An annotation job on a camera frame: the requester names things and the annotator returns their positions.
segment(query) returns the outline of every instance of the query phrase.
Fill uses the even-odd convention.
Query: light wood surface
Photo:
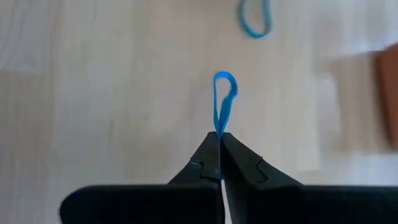
[[[89,184],[170,180],[213,130],[217,70],[239,82],[227,131],[266,161],[303,183],[397,185],[372,59],[398,41],[398,2],[271,1],[259,40],[237,5],[2,0],[1,222],[58,223]]]

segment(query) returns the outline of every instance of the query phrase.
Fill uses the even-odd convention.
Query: brown object
[[[389,140],[398,148],[398,44],[377,56],[376,72]]]

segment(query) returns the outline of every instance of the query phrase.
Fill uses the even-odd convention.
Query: wood grain
[[[271,1],[260,40],[237,4],[1,1],[1,219],[58,223],[84,185],[170,180],[213,130],[217,70],[239,82],[227,131],[271,164],[309,184],[397,185],[372,61],[398,41],[398,3]]]

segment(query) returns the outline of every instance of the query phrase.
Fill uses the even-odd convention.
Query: clamp jaw
[[[61,204],[63,224],[224,223],[224,179],[233,223],[398,223],[397,187],[307,186],[224,133],[208,133],[165,185],[104,185]]]

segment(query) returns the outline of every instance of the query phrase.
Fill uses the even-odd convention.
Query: rubber band
[[[272,29],[272,18],[269,0],[262,0],[262,15],[264,18],[264,32],[258,33],[250,28],[249,24],[246,22],[246,4],[248,0],[241,0],[239,5],[239,22],[243,30],[253,38],[261,38],[267,36]]]
[[[220,118],[218,118],[217,112],[217,80],[221,78],[226,78],[231,85],[231,89],[229,91],[228,96],[226,96],[221,104]],[[216,73],[214,76],[213,82],[214,88],[214,110],[213,110],[213,119],[214,119],[214,127],[219,137],[222,137],[225,127],[228,124],[229,116],[231,114],[232,103],[236,95],[238,95],[238,84],[236,83],[235,78],[229,72],[222,71]]]

